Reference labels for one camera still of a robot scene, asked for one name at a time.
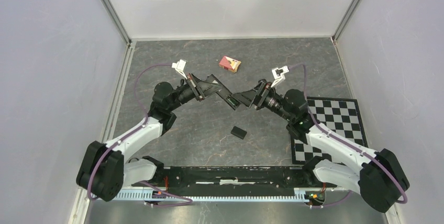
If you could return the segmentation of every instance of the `gray floor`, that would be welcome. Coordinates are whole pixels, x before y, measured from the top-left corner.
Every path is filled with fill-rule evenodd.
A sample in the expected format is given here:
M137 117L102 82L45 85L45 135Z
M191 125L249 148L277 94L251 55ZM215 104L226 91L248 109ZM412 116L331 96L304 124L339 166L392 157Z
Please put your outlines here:
M237 73L218 66L227 55L242 63ZM187 61L186 73L205 79L214 74L232 92L253 88L259 79L272 81L271 69L306 63L309 96L350 98L335 49L328 38L230 39L199 41L138 42L131 63L115 136L142 118L133 88L146 67L164 62ZM285 94L303 87L303 69L286 75L277 87ZM137 87L143 104L149 106L156 84L173 86L180 76L160 66L146 72ZM191 101L174 111L177 120L169 132L142 148L135 157L150 155L165 165L290 165L290 139L286 121L270 111L241 107L233 111L217 95L203 102ZM230 134L233 126L248 132L241 140Z
M242 61L237 73L221 69L227 55ZM115 136L138 123L141 113L132 94L136 76L146 67L187 60L186 72L205 78L214 74L232 92L251 89L259 79L271 80L271 69L304 62L308 67L309 96L350 98L335 49L328 38L233 39L200 41L138 42L132 59ZM289 73L277 91L302 88L302 68ZM153 88L161 81L173 86L180 76L171 68L147 72L137 87L149 106ZM150 142L136 157L150 155L165 165L291 165L290 140L285 121L263 109L237 111L213 96L190 102L176 111L177 121L161 138ZM236 125L248 134L238 139L230 134ZM343 196L329 192L327 201ZM322 210L308 210L293 203L195 203L191 206L151 209L140 202L96 201L89 223L386 223L383 214L354 195L345 203Z

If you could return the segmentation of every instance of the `small black cube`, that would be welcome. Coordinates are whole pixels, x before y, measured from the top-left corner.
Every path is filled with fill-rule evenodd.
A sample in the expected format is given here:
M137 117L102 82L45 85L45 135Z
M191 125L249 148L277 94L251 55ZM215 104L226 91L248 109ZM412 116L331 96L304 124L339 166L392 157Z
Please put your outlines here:
M233 127L233 130L231 130L231 134L233 134L234 136L236 136L240 139L244 139L245 135L247 135L247 132L240 129L239 127L235 126L235 127Z

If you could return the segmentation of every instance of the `metal frame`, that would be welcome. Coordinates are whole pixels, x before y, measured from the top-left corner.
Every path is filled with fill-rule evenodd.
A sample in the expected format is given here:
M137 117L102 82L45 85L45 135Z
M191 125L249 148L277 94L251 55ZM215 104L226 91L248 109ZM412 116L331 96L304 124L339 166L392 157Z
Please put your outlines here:
M347 85L348 92L350 93L350 96L352 98L355 98L354 92L353 92L353 90L351 89L351 86L350 86L350 81L348 80L348 77L347 77L348 76L347 75L347 70L344 67L344 63L343 63L342 57L339 54L337 42L333 39L333 37L331 37L331 43L333 43L333 47L335 47L336 55L338 56L338 59L339 59L339 64L341 65L342 72L344 73L344 78L346 80L346 85Z
M341 36L342 32L344 31L344 28L346 27L348 21L350 20L351 16L353 15L354 11L356 10L356 7L358 6L359 2L361 0L352 0L350 3L350 6L348 7L344 17L342 18L341 22L339 23L338 28L336 29L335 33L331 37L333 42L336 42L338 38Z
M402 224L401 219L399 218L398 211L396 209L396 205L393 205L386 213L388 224Z
M89 204L90 201L86 196L86 190L83 188L77 189L68 224L83 224L85 222Z
M110 0L101 0L103 3L103 6L105 6L106 11L108 12L109 16L111 16L111 19L113 20L114 24L116 25L117 29L119 30L120 35L122 36L123 40L127 43L131 43L131 38L128 35L128 33L125 30L124 25L120 21L119 16L117 15L113 5L111 4Z
M180 40L219 40L219 39L270 39L270 38L329 38L331 35L315 35L315 36L215 36L215 37L141 37L133 38L137 42L149 41L180 41Z
M108 115L108 120L105 127L104 136L101 138L102 141L112 139L114 136L114 130L116 129L117 116L119 116L120 105L122 103L122 98L124 96L124 91L126 87L126 80L129 74L129 68L131 67L132 56L134 54L134 48L136 47L136 42L132 42L128 47L122 69L120 70L119 80L117 82L116 90L114 93L113 102L111 103L111 108Z

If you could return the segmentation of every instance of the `black and white checkerboard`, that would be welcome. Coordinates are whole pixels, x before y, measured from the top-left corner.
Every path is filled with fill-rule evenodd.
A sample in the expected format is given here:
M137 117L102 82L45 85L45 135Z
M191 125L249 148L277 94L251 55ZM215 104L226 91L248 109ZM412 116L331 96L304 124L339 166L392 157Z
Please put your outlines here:
M315 117L337 134L367 147L358 102L355 99L309 97L308 105ZM303 165L314 156L339 163L330 154L291 138L293 164Z

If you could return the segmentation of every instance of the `white wall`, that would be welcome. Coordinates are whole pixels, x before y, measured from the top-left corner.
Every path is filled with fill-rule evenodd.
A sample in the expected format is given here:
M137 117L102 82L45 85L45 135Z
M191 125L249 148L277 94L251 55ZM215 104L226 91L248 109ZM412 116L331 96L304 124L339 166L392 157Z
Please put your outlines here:
M442 0L362 0L338 42L371 147L410 181L403 223L444 218L443 14Z
M331 36L351 0L111 0L133 38Z
M66 223L124 51L100 0L0 0L0 223Z

